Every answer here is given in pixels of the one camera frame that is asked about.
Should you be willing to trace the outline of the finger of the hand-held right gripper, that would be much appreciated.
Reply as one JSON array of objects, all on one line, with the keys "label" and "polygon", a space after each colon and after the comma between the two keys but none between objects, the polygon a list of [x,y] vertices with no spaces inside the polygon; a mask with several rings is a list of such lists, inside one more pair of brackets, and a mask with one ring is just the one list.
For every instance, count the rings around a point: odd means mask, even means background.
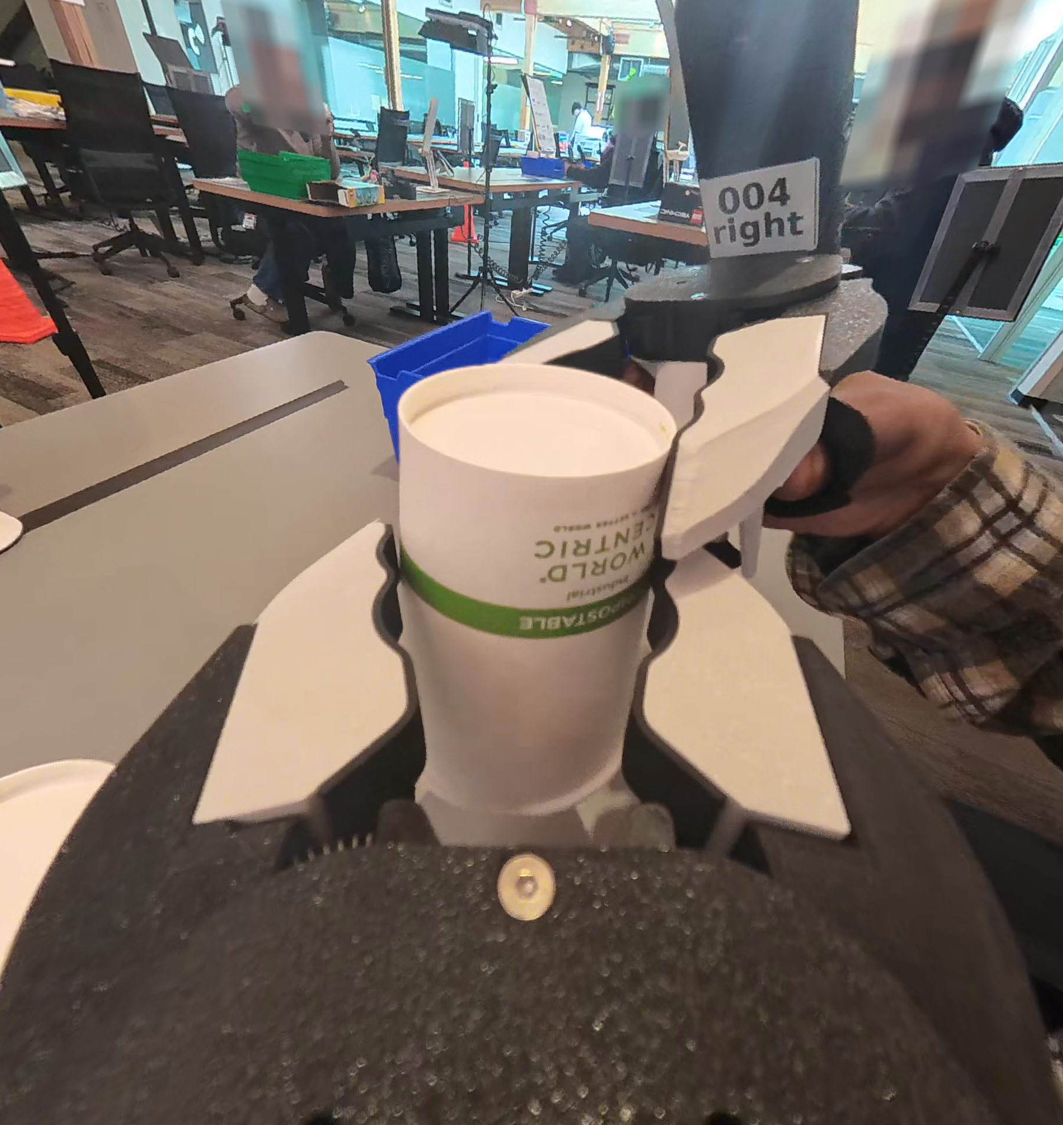
[{"label": "finger of the hand-held right gripper", "polygon": [[553,364],[639,384],[639,367],[628,356],[616,321],[567,321],[539,333],[506,356],[506,363]]},{"label": "finger of the hand-held right gripper", "polygon": [[829,385],[820,376],[826,317],[781,317],[714,341],[721,374],[699,393],[672,458],[661,554],[681,561],[733,529],[753,577],[764,508],[816,446]]}]

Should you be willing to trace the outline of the person's right hand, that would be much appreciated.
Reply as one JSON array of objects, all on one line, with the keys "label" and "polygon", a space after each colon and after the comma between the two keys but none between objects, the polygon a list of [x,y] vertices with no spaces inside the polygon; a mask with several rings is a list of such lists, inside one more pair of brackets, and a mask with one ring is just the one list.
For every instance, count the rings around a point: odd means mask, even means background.
[{"label": "person's right hand", "polygon": [[921,512],[985,444],[983,433],[951,400],[881,374],[849,374],[832,397],[857,410],[874,432],[874,460],[853,487],[852,503],[816,516],[767,516],[764,526],[879,540]]}]

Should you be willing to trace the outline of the stack of white paper cups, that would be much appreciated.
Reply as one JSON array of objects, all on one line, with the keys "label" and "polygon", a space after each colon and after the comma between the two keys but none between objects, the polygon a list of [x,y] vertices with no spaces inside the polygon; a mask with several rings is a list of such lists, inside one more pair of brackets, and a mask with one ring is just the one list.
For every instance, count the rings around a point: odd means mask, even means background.
[{"label": "stack of white paper cups", "polygon": [[546,816],[618,772],[677,432],[652,395],[567,367],[400,396],[402,642],[441,801]]}]

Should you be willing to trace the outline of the grey panel on stand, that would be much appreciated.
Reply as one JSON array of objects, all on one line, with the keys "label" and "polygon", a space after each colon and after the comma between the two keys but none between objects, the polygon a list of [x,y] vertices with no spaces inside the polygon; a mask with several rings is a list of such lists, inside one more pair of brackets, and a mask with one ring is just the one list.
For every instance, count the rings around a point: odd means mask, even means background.
[{"label": "grey panel on stand", "polygon": [[1063,230],[1063,163],[981,168],[953,187],[888,371],[908,378],[951,315],[1011,323]]}]

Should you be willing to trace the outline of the black light stand with softbox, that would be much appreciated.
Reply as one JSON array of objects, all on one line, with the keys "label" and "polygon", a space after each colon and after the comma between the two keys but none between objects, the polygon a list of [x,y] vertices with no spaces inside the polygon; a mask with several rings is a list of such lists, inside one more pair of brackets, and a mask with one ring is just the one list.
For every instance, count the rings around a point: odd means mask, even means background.
[{"label": "black light stand with softbox", "polygon": [[481,216],[481,268],[474,274],[468,291],[463,297],[454,303],[452,312],[468,299],[476,289],[480,289],[481,299],[485,296],[486,287],[496,291],[498,302],[508,308],[512,316],[517,317],[526,308],[517,305],[513,300],[514,295],[523,295],[526,291],[535,291],[535,281],[528,279],[530,262],[530,238],[534,226],[534,214],[541,199],[524,191],[506,191],[511,195],[512,224],[511,224],[511,261],[508,271],[499,274],[499,268],[490,259],[490,215],[495,210],[492,188],[516,188],[516,184],[493,183],[493,168],[495,156],[492,152],[493,138],[493,94],[496,91],[495,70],[495,26],[483,16],[468,12],[449,14],[436,9],[426,10],[426,21],[421,27],[421,35],[425,39],[442,40],[452,46],[452,50],[463,50],[463,52],[478,55],[484,61],[484,99],[485,99],[485,140],[481,148],[481,168],[461,170],[445,176],[445,180],[451,180],[453,190],[480,191],[483,194],[483,216]]}]

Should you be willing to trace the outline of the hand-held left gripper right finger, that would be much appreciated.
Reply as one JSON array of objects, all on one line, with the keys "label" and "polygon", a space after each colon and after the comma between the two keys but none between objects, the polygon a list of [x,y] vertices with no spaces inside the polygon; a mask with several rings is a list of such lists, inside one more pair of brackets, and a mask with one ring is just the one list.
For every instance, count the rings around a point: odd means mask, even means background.
[{"label": "hand-held left gripper right finger", "polygon": [[654,587],[634,700],[634,791],[682,847],[733,850],[749,826],[852,831],[798,647],[780,613],[708,549]]}]

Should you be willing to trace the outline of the person's right forearm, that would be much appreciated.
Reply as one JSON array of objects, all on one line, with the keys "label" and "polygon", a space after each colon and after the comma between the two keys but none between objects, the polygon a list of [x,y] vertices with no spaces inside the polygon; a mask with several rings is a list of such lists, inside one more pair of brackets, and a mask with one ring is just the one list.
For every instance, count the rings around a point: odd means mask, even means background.
[{"label": "person's right forearm", "polygon": [[996,431],[903,526],[793,537],[789,579],[865,626],[946,719],[1032,739],[1063,771],[1063,486]]}]

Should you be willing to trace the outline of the white paper cup green band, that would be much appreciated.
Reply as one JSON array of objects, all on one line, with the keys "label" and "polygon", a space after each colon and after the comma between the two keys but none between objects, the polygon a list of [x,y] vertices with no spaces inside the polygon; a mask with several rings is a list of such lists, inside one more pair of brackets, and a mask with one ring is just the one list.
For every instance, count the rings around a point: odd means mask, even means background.
[{"label": "white paper cup green band", "polygon": [[0,981],[46,871],[111,773],[110,763],[74,759],[0,778]]}]

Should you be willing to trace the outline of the wooden desk with black legs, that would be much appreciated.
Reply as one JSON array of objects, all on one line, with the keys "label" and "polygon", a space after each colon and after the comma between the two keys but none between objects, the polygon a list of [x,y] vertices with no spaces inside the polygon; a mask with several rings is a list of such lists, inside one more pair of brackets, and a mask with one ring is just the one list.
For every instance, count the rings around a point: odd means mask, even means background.
[{"label": "wooden desk with black legs", "polygon": [[591,212],[595,238],[636,262],[655,260],[701,264],[708,260],[708,238],[699,225],[660,216],[659,202],[623,204]]},{"label": "wooden desk with black legs", "polygon": [[391,198],[367,207],[345,207],[337,202],[309,202],[256,192],[243,181],[232,178],[198,178],[195,187],[202,196],[229,200],[237,204],[241,210],[255,214],[264,222],[277,248],[287,313],[283,330],[287,334],[309,332],[308,299],[337,310],[349,325],[355,322],[342,302],[333,302],[323,287],[306,281],[286,238],[286,224],[291,218],[321,220],[332,226],[333,236],[345,232],[357,244],[381,236],[418,235],[421,246],[415,252],[418,300],[398,305],[393,313],[431,325],[442,325],[457,317],[449,290],[451,270],[447,233],[462,220],[457,212],[485,202],[481,191],[440,190],[415,199]]},{"label": "wooden desk with black legs", "polygon": [[[461,191],[461,190],[453,190],[451,180],[445,180],[445,176],[449,176],[449,173],[439,173],[436,176],[436,187],[432,188],[430,186],[430,183],[425,180],[425,176],[423,176],[423,173],[421,171],[418,171],[418,170],[409,170],[409,169],[406,169],[406,168],[398,168],[396,170],[393,170],[391,187],[387,190],[387,194],[389,194],[390,198],[415,199],[415,198],[418,198],[421,196],[436,194],[440,190]],[[511,197],[511,195],[506,196],[505,192],[506,191],[512,191],[512,190],[516,191],[516,192],[524,191],[524,192],[533,195],[537,198],[539,198],[539,199],[542,200],[542,202],[540,202],[539,206],[537,207],[537,210],[535,210],[535,214],[534,214],[534,226],[533,226],[533,232],[531,233],[531,238],[530,238],[530,256],[529,258],[530,258],[530,260],[532,260],[532,256],[533,256],[533,234],[534,234],[537,215],[539,215],[539,210],[541,208],[551,207],[551,206],[561,206],[561,207],[562,206],[570,206],[570,207],[574,207],[578,202],[578,195],[579,195],[579,191],[580,191],[580,184],[578,183],[578,181],[575,181],[575,180],[573,180],[570,178],[567,178],[565,180],[550,180],[550,179],[531,178],[530,176],[522,176],[522,173],[520,171],[512,170],[512,169],[499,169],[499,170],[493,171],[493,183],[494,184],[497,184],[497,183],[502,183],[502,184],[514,183],[514,184],[516,184],[516,188],[513,188],[513,189],[512,188],[504,189],[504,188],[496,188],[496,187],[492,188],[493,200],[495,201],[495,210],[490,215],[490,226],[492,226],[493,219],[495,219],[496,217],[498,217],[498,216],[508,216],[508,242],[507,242],[507,246],[508,246],[508,261],[507,261],[507,264],[505,264],[505,266],[499,266],[499,264],[496,263],[496,266],[498,266],[498,268],[499,268],[499,274],[505,274],[508,271],[508,262],[511,261],[510,244],[511,244],[511,224],[512,224],[512,219],[511,219],[512,204],[510,202],[510,200],[511,200],[512,197]],[[457,212],[457,215],[460,216],[460,217],[462,217],[463,210]],[[454,277],[456,277],[457,280],[463,281],[465,284],[468,285],[468,288],[465,289],[462,296],[459,297],[457,299],[457,302],[459,302],[463,297],[463,295],[468,291],[469,285],[471,284],[474,274],[477,274],[478,271],[481,268],[481,256],[480,256],[480,246],[481,246],[481,236],[480,236],[481,216],[483,216],[481,204],[478,204],[477,206],[474,206],[474,217],[475,217],[476,232],[478,232],[478,236],[479,236],[480,242],[479,242],[478,246],[467,246],[466,248],[466,269],[460,274],[454,274]],[[451,246],[452,246],[452,243],[449,242],[449,234],[452,231],[449,231],[447,233],[448,251],[450,251]],[[492,250],[493,250],[493,248],[490,245],[490,253],[492,253]],[[529,280],[530,280],[530,274],[532,274],[532,272],[533,272],[533,268],[532,268],[532,266],[529,262],[529,269],[528,269],[528,279]],[[489,290],[495,294],[495,298],[496,298],[496,291],[493,290],[490,287],[486,287],[485,292],[487,292]],[[526,294],[532,294],[532,295],[543,294],[543,292],[549,291],[549,290],[550,290],[550,286],[539,286],[535,282],[535,291],[526,291],[523,295],[514,295],[513,296],[513,300],[516,302],[516,297],[517,296],[524,296]],[[480,302],[485,302],[485,296],[481,299],[480,292],[481,292],[480,289],[476,289],[472,292],[472,295],[478,295],[479,298],[480,298]],[[462,306],[463,306],[463,304],[461,306],[459,306],[459,308],[454,312],[457,314],[456,318],[458,318],[458,317],[460,317],[462,315]]]}]

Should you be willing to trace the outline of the stack of green bins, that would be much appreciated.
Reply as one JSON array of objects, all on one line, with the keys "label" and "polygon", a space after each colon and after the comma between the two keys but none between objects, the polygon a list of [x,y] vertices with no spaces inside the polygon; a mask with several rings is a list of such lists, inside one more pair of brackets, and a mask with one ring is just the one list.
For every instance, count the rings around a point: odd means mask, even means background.
[{"label": "stack of green bins", "polygon": [[331,181],[335,174],[325,158],[283,151],[277,154],[238,148],[238,176],[247,189],[287,200],[309,199],[310,183]]}]

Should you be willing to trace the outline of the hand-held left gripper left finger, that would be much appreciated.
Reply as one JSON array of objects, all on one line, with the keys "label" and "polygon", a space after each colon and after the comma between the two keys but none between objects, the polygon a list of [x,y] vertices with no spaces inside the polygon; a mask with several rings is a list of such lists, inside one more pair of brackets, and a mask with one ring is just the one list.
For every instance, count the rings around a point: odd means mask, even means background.
[{"label": "hand-held left gripper left finger", "polygon": [[417,691],[398,644],[391,526],[361,526],[256,618],[193,824],[373,827],[424,768]]}]

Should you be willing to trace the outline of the black office chair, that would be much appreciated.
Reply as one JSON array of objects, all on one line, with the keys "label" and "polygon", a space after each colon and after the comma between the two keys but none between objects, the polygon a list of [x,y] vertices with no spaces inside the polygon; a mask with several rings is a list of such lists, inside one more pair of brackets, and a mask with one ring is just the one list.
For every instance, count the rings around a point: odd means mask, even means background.
[{"label": "black office chair", "polygon": [[[238,172],[237,135],[224,99],[218,94],[171,88],[169,99],[180,130],[184,134],[188,162],[195,180],[232,178]],[[211,242],[222,252],[228,252],[223,234],[228,231],[238,212],[231,204],[208,194],[199,196],[202,213],[211,234]]]},{"label": "black office chair", "polygon": [[91,248],[97,268],[111,274],[108,261],[130,248],[161,262],[172,278],[179,274],[173,255],[200,266],[202,244],[184,183],[152,125],[139,74],[58,60],[51,69],[85,199],[125,223]]}]

